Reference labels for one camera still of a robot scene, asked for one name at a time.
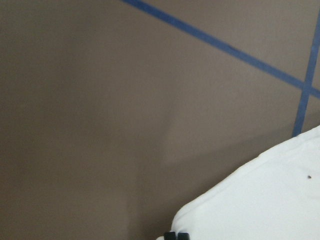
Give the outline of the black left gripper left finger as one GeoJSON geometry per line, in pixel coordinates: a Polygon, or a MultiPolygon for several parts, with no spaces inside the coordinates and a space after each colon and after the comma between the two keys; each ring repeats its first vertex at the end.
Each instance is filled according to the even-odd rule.
{"type": "Polygon", "coordinates": [[[163,238],[164,240],[176,240],[176,233],[174,231],[165,232],[163,238]]]}

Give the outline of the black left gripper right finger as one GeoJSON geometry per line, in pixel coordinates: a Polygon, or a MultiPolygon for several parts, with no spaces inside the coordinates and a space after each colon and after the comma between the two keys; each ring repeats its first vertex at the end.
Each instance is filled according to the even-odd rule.
{"type": "Polygon", "coordinates": [[[177,240],[190,240],[190,235],[186,232],[179,232],[177,240]]]}

